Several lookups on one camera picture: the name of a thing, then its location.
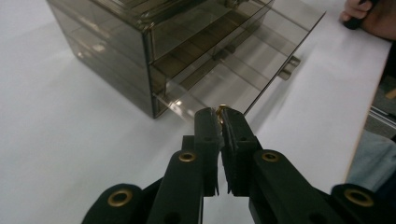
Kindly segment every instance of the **person's arm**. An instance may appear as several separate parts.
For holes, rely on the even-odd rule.
[[[360,0],[346,0],[341,21],[348,21],[352,17],[363,19],[361,28],[372,35],[396,40],[396,0],[379,0],[376,6],[370,1],[359,4]]]

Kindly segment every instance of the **transparent plastic box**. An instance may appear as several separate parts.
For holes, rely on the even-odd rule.
[[[153,118],[248,112],[323,16],[296,0],[48,0],[76,56]]]

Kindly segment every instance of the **white surface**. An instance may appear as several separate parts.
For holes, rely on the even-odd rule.
[[[329,192],[345,179],[389,43],[345,29],[340,0],[305,2],[328,13],[290,81],[247,119],[264,147]],[[148,118],[80,63],[45,2],[0,3],[0,223],[80,223],[105,189],[161,177],[187,134],[170,111]],[[219,184],[204,223],[252,223],[247,200],[225,195],[221,169]]]

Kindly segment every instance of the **tinted acrylic box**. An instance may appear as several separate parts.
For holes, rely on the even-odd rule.
[[[247,112],[323,13],[297,0],[48,0],[70,48],[145,113]]]

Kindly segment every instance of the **white table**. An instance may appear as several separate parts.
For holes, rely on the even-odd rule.
[[[284,153],[326,192],[342,183],[374,97],[389,43],[328,12],[247,115],[263,147]],[[0,3],[0,223],[80,223],[119,183],[160,178],[192,127],[171,111],[150,119],[72,54],[44,1]],[[247,199],[205,199],[205,223],[252,223]]]

